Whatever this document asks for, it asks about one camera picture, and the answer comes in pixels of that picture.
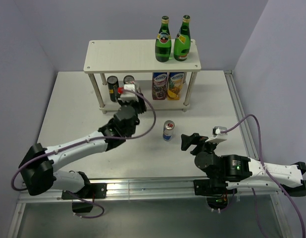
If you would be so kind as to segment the blue silver can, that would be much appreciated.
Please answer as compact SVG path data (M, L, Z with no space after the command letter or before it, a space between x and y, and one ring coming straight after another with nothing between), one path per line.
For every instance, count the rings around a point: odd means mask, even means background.
M171 120L165 121L164 126L163 126L163 135L162 135L165 141L171 140L173 136L174 128L175 128L175 123L173 121Z

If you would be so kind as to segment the green glass bottle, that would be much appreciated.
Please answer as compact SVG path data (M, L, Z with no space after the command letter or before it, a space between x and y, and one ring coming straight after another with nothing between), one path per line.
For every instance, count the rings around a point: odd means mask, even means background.
M168 61L171 54L172 44L168 24L169 17L165 15L161 18L161 27L155 41L155 58L159 62Z
M175 38L173 55L177 61L185 61L188 57L191 47L190 35L190 21L189 15L183 16L181 28Z

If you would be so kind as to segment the black can front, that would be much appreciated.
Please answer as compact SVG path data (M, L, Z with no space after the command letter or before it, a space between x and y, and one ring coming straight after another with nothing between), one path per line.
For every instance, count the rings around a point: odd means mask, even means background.
M112 102L117 102L119 82L116 76L107 78L109 97Z

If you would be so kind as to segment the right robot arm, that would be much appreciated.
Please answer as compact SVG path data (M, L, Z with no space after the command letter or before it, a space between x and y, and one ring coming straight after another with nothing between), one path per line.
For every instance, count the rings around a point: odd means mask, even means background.
M206 174L205 179L193 181L195 195L219 196L231 194L242 189L279 191L285 190L291 197L306 196L306 164L297 162L292 165L262 163L259 160L236 154L218 156L217 145L227 140L226 134L212 137L198 133L181 135L181 150L190 152L195 166Z

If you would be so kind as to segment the black can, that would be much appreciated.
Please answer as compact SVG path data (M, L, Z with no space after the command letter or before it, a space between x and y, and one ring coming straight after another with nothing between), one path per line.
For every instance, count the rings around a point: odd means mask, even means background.
M117 102L119 82L116 76L107 78L109 97L112 102Z
M123 78L123 83L124 84L134 84L135 82L135 79L132 75L126 75L124 78Z

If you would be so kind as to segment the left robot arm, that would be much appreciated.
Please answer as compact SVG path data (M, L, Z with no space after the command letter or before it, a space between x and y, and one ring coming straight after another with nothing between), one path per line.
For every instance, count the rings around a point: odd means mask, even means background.
M139 114L146 112L146 99L140 93L123 92L121 105L112 119L93 133L62 145L30 147L19 165L19 173L31 196L49 189L65 190L79 198L89 196L92 184L84 172L65 172L61 168L92 154L107 152L131 138L139 125Z

